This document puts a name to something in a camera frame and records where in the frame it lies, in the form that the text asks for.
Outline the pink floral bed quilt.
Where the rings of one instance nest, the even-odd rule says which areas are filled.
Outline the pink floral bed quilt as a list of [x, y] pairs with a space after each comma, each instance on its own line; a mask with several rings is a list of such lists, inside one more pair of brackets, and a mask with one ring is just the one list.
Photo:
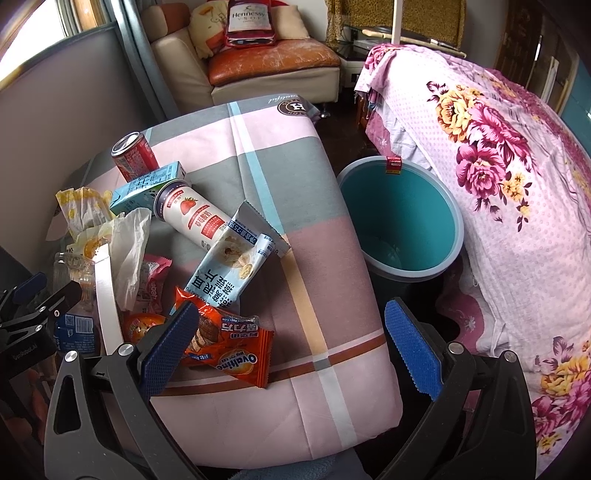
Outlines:
[[455, 197], [464, 252], [439, 311], [475, 353], [514, 351], [528, 385], [537, 470], [590, 407], [590, 159], [564, 122], [501, 73], [412, 45], [370, 50], [356, 82], [385, 156]]

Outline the red soda can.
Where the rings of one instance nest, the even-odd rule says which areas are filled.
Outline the red soda can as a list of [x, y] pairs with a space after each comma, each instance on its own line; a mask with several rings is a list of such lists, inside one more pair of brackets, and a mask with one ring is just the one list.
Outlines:
[[159, 168], [148, 141], [139, 131], [130, 132], [118, 140], [110, 155], [126, 182]]

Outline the black stereo equipment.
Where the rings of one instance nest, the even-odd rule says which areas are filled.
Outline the black stereo equipment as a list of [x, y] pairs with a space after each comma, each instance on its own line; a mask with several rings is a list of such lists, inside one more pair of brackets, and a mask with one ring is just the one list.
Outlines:
[[342, 27], [341, 37], [335, 44], [335, 53], [347, 61], [363, 61], [370, 50], [382, 43], [390, 43], [392, 31], [385, 26]]

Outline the red bin label sticker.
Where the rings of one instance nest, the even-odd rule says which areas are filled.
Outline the red bin label sticker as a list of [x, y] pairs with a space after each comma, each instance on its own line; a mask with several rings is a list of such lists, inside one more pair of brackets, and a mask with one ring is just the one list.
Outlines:
[[403, 170], [403, 160], [398, 155], [386, 157], [386, 173], [391, 175], [400, 175]]

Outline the blue white oat snack bag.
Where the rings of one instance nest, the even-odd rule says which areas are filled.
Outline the blue white oat snack bag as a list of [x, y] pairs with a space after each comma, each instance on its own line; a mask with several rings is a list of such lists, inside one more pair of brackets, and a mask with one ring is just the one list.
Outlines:
[[243, 201], [221, 238], [207, 251], [184, 291], [214, 307], [235, 303], [270, 255], [283, 258], [290, 245], [263, 215]]

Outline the yellow chiffon cake bag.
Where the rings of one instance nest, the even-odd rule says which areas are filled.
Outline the yellow chiffon cake bag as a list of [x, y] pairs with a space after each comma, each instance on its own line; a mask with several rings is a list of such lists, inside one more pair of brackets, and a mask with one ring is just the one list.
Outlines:
[[88, 260], [93, 260], [97, 250], [111, 243], [114, 221], [89, 227], [82, 231], [76, 240], [66, 247], [66, 252], [81, 255]]

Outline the pink candy wrapper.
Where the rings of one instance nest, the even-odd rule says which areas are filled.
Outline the pink candy wrapper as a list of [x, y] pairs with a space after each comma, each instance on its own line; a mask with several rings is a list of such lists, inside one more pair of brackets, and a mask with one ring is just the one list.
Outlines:
[[141, 263], [133, 313], [160, 314], [162, 312], [162, 290], [171, 266], [170, 259], [145, 254]]

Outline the white crumpled plastic bag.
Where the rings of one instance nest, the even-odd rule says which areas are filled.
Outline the white crumpled plastic bag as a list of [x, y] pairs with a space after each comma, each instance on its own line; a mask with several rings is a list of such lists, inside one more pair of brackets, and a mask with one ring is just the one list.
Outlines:
[[115, 302], [122, 311], [131, 311], [136, 301], [151, 216], [149, 209], [140, 207], [112, 221], [110, 263]]

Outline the teal plastic trash bin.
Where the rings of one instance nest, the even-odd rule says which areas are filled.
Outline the teal plastic trash bin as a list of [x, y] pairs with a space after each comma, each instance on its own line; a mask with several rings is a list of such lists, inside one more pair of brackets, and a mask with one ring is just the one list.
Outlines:
[[372, 156], [338, 176], [356, 237], [370, 271], [402, 284], [431, 280], [447, 270], [464, 244], [464, 221], [449, 189], [413, 162], [398, 173]]

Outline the white pole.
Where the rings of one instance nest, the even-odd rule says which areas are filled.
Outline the white pole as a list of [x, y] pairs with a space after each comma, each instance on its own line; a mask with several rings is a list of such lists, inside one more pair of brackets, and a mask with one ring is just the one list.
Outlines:
[[402, 36], [402, 20], [403, 20], [404, 0], [393, 1], [393, 20], [391, 31], [391, 42], [393, 44], [401, 43]]

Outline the brown wooden door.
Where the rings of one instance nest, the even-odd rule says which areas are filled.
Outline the brown wooden door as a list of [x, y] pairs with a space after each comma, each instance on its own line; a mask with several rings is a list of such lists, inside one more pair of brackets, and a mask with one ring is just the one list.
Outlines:
[[557, 43], [554, 25], [539, 1], [510, 1], [495, 69], [540, 95]]

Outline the Hennessy bottle shaped pillow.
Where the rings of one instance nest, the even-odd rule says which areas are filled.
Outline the Hennessy bottle shaped pillow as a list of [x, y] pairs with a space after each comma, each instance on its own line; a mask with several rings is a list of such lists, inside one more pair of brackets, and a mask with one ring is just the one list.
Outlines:
[[271, 22], [270, 1], [228, 2], [225, 44], [231, 48], [273, 45], [276, 31]]

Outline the orange jelly cup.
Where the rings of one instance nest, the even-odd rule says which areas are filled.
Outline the orange jelly cup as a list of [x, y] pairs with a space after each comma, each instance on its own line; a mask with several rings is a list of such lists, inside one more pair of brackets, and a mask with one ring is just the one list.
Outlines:
[[121, 326], [123, 339], [127, 343], [137, 344], [150, 328], [162, 325], [165, 320], [164, 316], [155, 313], [128, 313]]

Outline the strawberry yogurt cup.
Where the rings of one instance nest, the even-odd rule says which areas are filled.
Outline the strawberry yogurt cup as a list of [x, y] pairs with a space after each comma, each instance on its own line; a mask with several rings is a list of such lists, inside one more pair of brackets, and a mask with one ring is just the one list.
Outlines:
[[228, 227], [230, 217], [184, 180], [163, 185], [153, 203], [154, 215], [208, 251]]

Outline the cream leather sofa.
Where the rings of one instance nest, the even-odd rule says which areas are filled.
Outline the cream leather sofa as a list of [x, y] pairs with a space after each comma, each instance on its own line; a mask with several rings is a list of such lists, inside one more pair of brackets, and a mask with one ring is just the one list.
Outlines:
[[294, 93], [314, 104], [339, 99], [341, 59], [308, 32], [297, 5], [270, 3], [273, 45], [228, 48], [228, 2], [149, 6], [140, 19], [164, 82], [182, 114], [235, 100]]

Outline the orange leather seat cushion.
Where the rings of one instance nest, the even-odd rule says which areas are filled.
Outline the orange leather seat cushion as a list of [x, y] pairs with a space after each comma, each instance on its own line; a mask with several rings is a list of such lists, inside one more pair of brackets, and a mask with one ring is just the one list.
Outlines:
[[221, 51], [207, 62], [207, 76], [212, 86], [221, 87], [250, 78], [339, 65], [335, 51], [315, 39], [280, 40], [270, 46]]

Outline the yellow white wrapper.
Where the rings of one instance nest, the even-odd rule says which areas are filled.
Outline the yellow white wrapper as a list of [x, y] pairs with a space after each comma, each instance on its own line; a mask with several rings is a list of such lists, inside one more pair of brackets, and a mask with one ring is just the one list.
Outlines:
[[100, 226], [114, 218], [109, 209], [112, 198], [110, 191], [100, 193], [84, 186], [58, 191], [55, 198], [73, 239], [88, 228]]

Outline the light blue milk carton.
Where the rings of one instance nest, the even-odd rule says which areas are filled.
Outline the light blue milk carton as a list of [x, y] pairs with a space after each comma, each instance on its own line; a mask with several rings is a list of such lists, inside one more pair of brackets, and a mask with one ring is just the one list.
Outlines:
[[109, 209], [114, 215], [128, 214], [136, 208], [151, 210], [154, 199], [164, 184], [184, 178], [185, 170], [181, 163], [171, 162], [117, 188], [112, 194]]

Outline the yellow cartoon pillow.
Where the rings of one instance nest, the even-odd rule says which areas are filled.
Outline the yellow cartoon pillow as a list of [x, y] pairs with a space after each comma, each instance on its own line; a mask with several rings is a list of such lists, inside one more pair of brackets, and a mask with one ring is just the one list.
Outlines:
[[227, 22], [228, 1], [208, 1], [192, 10], [188, 32], [200, 59], [224, 48]]

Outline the leopard print cloth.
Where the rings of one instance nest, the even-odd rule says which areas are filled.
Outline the leopard print cloth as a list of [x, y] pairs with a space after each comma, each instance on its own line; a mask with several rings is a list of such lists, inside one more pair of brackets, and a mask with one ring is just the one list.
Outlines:
[[[346, 27], [387, 27], [391, 32], [394, 2], [387, 0], [328, 0], [327, 39], [335, 41]], [[403, 2], [402, 31], [443, 41], [459, 48], [464, 38], [467, 2], [409, 0]]]

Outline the clear plastic bottle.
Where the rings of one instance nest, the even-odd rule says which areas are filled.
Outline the clear plastic bottle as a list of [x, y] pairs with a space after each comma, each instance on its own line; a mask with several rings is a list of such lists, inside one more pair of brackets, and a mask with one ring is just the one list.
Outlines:
[[80, 299], [55, 321], [53, 337], [57, 349], [63, 354], [71, 350], [85, 355], [98, 354], [100, 339], [94, 265], [82, 255], [57, 253], [53, 264], [53, 289], [57, 291], [71, 281], [79, 285]]

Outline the orange Ovaltine snack wrapper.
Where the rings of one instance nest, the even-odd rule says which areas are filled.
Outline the orange Ovaltine snack wrapper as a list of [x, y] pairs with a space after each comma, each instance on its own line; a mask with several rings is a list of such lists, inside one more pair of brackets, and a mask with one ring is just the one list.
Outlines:
[[197, 307], [199, 319], [181, 364], [186, 367], [209, 366], [252, 386], [266, 388], [273, 330], [260, 326], [256, 316], [235, 315], [177, 287], [174, 306], [180, 307], [185, 302]]

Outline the white plastic strip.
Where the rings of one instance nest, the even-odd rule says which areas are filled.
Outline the white plastic strip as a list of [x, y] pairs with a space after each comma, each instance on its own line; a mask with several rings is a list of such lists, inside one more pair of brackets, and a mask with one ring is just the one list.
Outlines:
[[108, 244], [101, 245], [96, 250], [93, 264], [101, 336], [105, 353], [111, 355], [123, 343], [123, 336], [113, 289]]

